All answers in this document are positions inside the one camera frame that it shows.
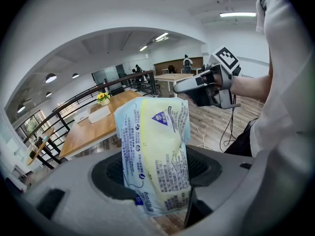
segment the desk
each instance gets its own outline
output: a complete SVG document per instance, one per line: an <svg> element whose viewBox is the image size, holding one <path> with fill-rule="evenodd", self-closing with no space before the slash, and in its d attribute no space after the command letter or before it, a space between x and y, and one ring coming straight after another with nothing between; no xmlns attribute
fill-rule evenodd
<svg viewBox="0 0 315 236"><path fill-rule="evenodd" d="M192 74L181 74L181 73L168 73L163 75L155 76L156 81L167 81L168 84L168 91L170 92L169 83L173 82L173 86L176 85L178 81L183 81L185 79L188 79L192 77Z"/></svg>
<svg viewBox="0 0 315 236"><path fill-rule="evenodd" d="M46 141L43 140L42 144L40 145L33 159L31 159L30 157L28 158L28 165L30 165L37 158L38 154L43 150L46 142L48 142L48 140L53 135L53 133L54 133L54 128L50 128L43 134L43 138L45 138L45 136L48 136L48 139L46 139Z"/></svg>
<svg viewBox="0 0 315 236"><path fill-rule="evenodd" d="M167 73L169 73L168 72L168 69L162 69L162 73L164 74L164 71L167 71Z"/></svg>
<svg viewBox="0 0 315 236"><path fill-rule="evenodd" d="M132 90L119 93L110 98L110 103L108 104L108 108L111 113L110 115L95 123L91 123L88 118L79 123L74 122L63 144L60 158L66 157L68 160L71 160L71 157L77 155L78 153L81 153L82 151L85 151L86 149L115 135L115 110L137 97L142 97L142 95ZM100 108L102 108L101 105L95 105L92 107L91 113Z"/></svg>
<svg viewBox="0 0 315 236"><path fill-rule="evenodd" d="M196 75L197 75L197 74L198 74L198 71L201 71L201 67L192 67L192 68L191 68L191 71L196 71Z"/></svg>

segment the brown partition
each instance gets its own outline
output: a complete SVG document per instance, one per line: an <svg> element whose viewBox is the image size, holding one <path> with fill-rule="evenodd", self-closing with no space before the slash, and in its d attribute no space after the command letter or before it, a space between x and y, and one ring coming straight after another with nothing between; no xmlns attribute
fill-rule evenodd
<svg viewBox="0 0 315 236"><path fill-rule="evenodd" d="M192 67L202 67L203 65L203 58L202 57L195 57L190 58L192 60ZM163 74L162 69L167 69L169 65L173 65L175 67L176 73L181 73L181 68L183 68L183 61L184 59L176 59L176 60L170 60L162 63L154 64L154 67L156 68L157 75Z"/></svg>

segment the plastic package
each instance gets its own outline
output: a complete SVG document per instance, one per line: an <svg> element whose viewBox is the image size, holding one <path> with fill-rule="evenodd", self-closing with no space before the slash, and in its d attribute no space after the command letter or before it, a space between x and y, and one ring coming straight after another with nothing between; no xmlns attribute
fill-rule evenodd
<svg viewBox="0 0 315 236"><path fill-rule="evenodd" d="M188 102L138 97L115 113L122 139L125 187L149 216L185 208L190 184L185 143L190 140Z"/></svg>

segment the white box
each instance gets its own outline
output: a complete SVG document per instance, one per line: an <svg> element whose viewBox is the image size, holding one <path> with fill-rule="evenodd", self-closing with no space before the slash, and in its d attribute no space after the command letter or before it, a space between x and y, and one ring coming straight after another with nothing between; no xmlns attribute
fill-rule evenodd
<svg viewBox="0 0 315 236"><path fill-rule="evenodd" d="M95 123L100 119L103 119L104 117L110 115L110 110L108 108L108 106L104 106L98 110L96 110L93 113L90 113L89 115L89 120L91 123Z"/></svg>
<svg viewBox="0 0 315 236"><path fill-rule="evenodd" d="M85 108L81 108L78 110L78 112L76 113L76 115L73 117L73 119L75 120L76 123L79 123L80 121L86 119L87 117L89 117L91 112L91 107L90 106L86 106Z"/></svg>

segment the flower pot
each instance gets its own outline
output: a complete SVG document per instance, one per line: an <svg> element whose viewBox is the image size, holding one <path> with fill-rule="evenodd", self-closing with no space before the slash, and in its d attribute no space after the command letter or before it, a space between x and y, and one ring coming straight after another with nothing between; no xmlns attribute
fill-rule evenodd
<svg viewBox="0 0 315 236"><path fill-rule="evenodd" d="M106 106L109 104L109 99L107 98L106 100L102 100L100 103L102 106Z"/></svg>

